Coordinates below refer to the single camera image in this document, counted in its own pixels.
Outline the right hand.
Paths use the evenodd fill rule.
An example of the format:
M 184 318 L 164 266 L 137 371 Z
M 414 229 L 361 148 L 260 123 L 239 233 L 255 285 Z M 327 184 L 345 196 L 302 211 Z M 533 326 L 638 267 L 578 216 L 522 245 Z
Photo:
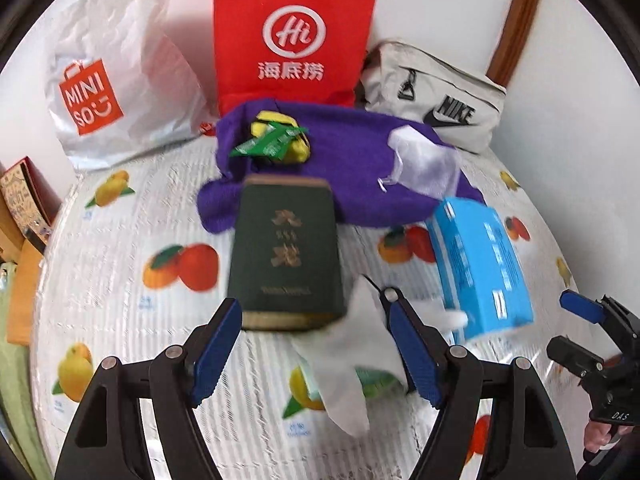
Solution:
M 601 448 L 609 445 L 613 440 L 621 439 L 633 431 L 634 426 L 620 426 L 616 432 L 613 432 L 612 425 L 590 420 L 585 426 L 582 445 L 589 453 L 597 454 Z

